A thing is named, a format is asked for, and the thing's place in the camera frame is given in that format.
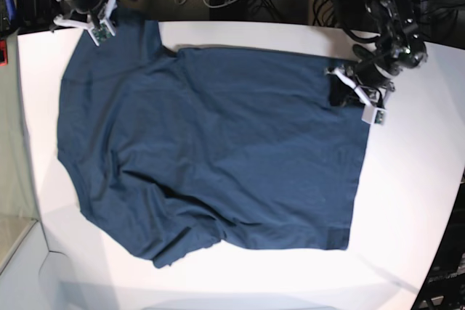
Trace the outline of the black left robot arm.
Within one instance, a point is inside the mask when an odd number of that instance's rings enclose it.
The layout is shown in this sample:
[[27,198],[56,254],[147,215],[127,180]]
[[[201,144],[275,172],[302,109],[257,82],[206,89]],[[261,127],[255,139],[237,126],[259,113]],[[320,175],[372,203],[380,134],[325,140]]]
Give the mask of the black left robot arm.
[[327,69],[331,76],[331,105],[365,105],[383,108],[395,91],[392,77],[426,62],[426,45],[420,37],[411,0],[365,0],[378,34],[363,38],[346,24],[342,0],[333,0],[341,29],[355,43],[357,62]]

